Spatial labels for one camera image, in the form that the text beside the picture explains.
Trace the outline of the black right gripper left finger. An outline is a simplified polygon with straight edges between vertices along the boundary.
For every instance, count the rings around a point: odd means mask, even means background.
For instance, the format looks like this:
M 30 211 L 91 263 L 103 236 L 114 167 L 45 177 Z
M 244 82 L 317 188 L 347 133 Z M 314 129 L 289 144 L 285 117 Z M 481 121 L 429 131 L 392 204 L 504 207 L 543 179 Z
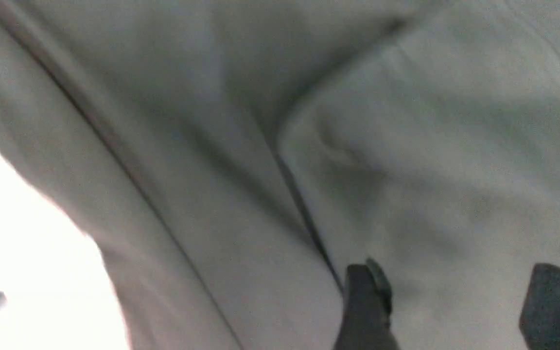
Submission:
M 392 287 L 372 258 L 345 270 L 344 313 L 335 350 L 397 350 L 391 332 Z

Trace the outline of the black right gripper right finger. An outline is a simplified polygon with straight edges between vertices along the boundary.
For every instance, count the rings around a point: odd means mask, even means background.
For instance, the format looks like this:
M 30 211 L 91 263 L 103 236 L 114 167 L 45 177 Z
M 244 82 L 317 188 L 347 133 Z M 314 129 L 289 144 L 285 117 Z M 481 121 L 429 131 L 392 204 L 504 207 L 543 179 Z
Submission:
M 529 350 L 560 350 L 560 267 L 533 266 L 519 328 Z

